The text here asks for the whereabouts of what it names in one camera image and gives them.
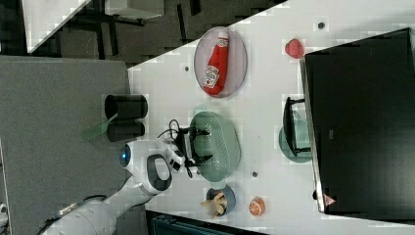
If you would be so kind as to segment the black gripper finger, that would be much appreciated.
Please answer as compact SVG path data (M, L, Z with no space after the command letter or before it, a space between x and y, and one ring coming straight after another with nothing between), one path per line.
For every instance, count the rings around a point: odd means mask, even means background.
M190 129L190 134L194 135L194 136L198 136L198 135L210 135L210 132L207 130L203 130L203 129L199 129L196 127L192 127Z
M203 156L203 157L196 157L195 163L196 165L201 165L206 163L208 160L210 160L213 157L213 155Z

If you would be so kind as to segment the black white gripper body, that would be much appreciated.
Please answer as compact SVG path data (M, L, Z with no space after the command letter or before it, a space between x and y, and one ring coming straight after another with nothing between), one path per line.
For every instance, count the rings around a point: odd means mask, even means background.
M173 156L170 161L172 169L178 172L181 166L184 165L187 170L190 170L192 166L196 165L190 141L190 135L195 133L195 129L193 127L178 129L170 128L167 133L174 145Z

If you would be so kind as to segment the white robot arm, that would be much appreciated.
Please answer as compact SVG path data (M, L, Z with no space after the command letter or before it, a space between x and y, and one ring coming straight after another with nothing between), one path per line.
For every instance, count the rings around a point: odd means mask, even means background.
M190 141L208 135L207 130L188 127L173 141L128 142L119 154L121 166L131 174L123 186L108 198L91 196L60 210L36 235L112 235L120 215L167 190L172 173L194 163Z

